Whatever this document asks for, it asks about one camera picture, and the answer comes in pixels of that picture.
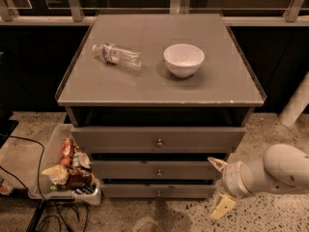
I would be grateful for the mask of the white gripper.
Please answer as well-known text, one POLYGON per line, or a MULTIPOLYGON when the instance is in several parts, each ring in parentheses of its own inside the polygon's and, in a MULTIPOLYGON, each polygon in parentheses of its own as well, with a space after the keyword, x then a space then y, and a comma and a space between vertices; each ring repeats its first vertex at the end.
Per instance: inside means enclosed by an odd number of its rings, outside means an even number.
POLYGON ((211 218, 218 220, 236 206, 237 199, 253 195, 249 189, 253 183, 253 170, 249 163, 242 161, 228 164, 222 159, 213 157, 208 157, 208 161, 216 170, 223 172, 223 188, 230 194, 219 193, 215 198, 214 206, 211 210, 211 218))

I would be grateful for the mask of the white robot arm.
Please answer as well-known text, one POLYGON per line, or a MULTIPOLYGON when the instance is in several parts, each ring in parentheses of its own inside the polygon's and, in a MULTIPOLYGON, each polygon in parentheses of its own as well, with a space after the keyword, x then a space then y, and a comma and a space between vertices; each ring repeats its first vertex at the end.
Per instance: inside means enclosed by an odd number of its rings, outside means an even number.
POLYGON ((222 191, 215 197, 212 219, 222 218, 238 200, 257 193, 309 192, 309 155, 291 145, 272 145, 261 158, 248 162, 227 163, 213 157, 208 160, 222 174, 222 191))

